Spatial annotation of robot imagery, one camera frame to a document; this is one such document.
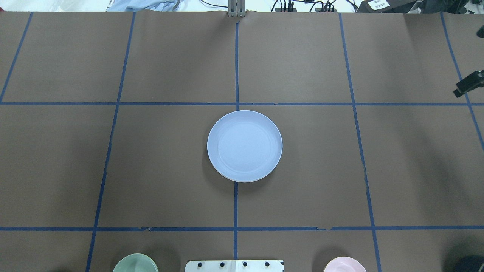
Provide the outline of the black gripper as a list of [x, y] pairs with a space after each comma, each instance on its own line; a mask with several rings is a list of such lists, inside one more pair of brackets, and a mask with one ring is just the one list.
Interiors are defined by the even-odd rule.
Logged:
[[455, 84], [456, 89], [453, 94], [456, 98], [463, 96], [469, 91], [475, 90], [484, 86], [484, 72], [474, 71], [473, 73], [466, 76], [464, 79]]

